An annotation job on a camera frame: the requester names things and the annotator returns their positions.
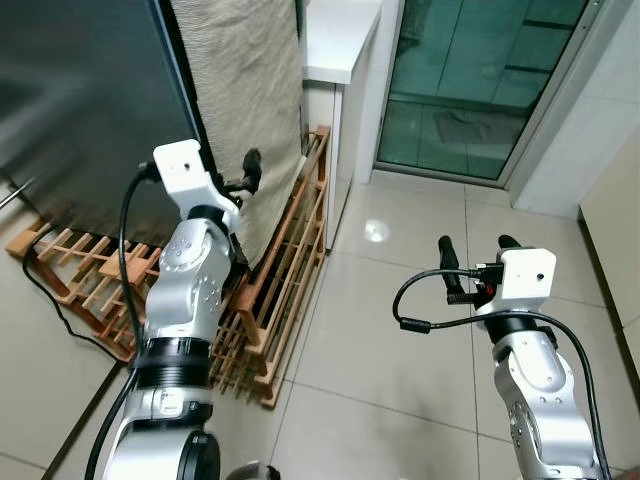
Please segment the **wooden slatted rack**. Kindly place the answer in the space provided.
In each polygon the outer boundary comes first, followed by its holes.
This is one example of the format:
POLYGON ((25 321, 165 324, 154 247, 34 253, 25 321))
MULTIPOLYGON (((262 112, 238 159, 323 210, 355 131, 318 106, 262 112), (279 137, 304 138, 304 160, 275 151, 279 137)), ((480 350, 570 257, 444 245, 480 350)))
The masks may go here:
MULTIPOLYGON (((257 270, 230 279, 212 343, 210 378, 219 392, 268 408, 278 402, 326 259, 330 138, 329 125, 308 132, 307 157, 268 252, 257 270)), ((115 239, 37 219, 6 246, 17 261, 29 250, 35 251, 33 274, 51 287, 56 303, 78 317, 110 356, 132 360, 134 337, 125 316, 115 239)))

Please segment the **white cabinet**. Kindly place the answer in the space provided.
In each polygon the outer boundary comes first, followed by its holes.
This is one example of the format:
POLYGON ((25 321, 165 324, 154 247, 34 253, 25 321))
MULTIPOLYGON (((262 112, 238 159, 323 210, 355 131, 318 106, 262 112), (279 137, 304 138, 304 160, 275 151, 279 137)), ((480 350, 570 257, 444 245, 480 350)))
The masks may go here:
POLYGON ((307 0, 303 15, 303 124, 328 125, 325 244, 340 220, 360 164, 369 59, 381 6, 372 0, 307 0))

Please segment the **green glass sliding door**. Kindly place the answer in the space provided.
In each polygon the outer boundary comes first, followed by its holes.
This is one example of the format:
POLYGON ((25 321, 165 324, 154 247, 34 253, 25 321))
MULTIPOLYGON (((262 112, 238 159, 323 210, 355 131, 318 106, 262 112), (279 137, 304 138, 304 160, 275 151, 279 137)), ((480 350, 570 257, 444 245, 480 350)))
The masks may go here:
POLYGON ((604 0, 393 0, 375 168, 502 187, 604 0))

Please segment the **grey robot foot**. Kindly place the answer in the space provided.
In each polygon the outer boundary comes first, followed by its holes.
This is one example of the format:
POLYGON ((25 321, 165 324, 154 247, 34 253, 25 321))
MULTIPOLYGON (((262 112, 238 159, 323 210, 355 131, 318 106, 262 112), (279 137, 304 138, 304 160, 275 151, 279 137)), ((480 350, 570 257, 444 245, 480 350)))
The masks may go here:
POLYGON ((282 480, 278 468, 259 461, 233 468, 223 480, 282 480))

